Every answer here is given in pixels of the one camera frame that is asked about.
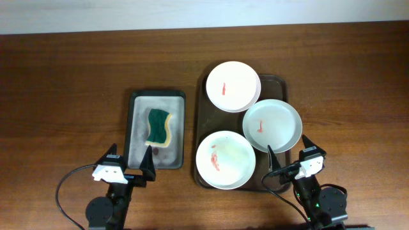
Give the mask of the white plate with sauce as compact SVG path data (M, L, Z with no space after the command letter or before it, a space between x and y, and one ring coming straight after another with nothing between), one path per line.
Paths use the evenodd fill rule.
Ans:
M233 190L247 183L255 166L253 147L236 132L214 132L201 141L196 151L199 175L221 190Z

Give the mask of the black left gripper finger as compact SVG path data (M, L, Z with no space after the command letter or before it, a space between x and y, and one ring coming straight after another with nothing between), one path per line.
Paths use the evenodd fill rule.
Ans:
M139 169L142 172L142 177L145 181L156 180L155 166L153 163L153 148L150 145L146 149Z
M96 162L96 165L108 165L108 166L122 166L123 157L117 154L117 144L112 146L103 154Z

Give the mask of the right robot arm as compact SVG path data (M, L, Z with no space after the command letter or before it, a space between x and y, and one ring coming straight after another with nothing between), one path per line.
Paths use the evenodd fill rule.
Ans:
M345 229L344 221L348 218L347 190L330 183L319 184L316 175L324 169L327 152L305 135L302 141L304 149L299 152L299 159L284 167L278 162L272 148L268 147L269 172L262 177L261 184L265 185L265 179L276 176L281 185L291 183L302 210L272 189L265 189L301 214L308 229Z

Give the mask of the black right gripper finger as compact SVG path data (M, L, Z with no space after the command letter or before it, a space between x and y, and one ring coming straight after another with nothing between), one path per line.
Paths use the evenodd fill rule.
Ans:
M302 135L304 149L301 151L301 158L316 158L327 155L327 152L313 143L306 135Z
M281 165L275 156L274 151L272 150L271 146L268 145L268 157L269 157L269 176L277 176L279 171L281 170Z

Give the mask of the green and yellow sponge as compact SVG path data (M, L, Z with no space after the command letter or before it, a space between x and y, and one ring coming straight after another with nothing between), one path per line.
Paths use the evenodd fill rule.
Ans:
M148 114L149 134L146 145L166 148L171 142L171 131L169 123L172 114L161 109L151 109Z

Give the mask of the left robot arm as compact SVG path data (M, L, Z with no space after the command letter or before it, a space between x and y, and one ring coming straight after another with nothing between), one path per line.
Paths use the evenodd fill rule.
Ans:
M116 154L117 145L96 161L92 177L109 185L105 196L96 197L86 207L88 229L123 229L128 207L135 187L145 188L147 182L155 181L153 149L148 146L140 165L142 174L126 174L127 163L123 156Z

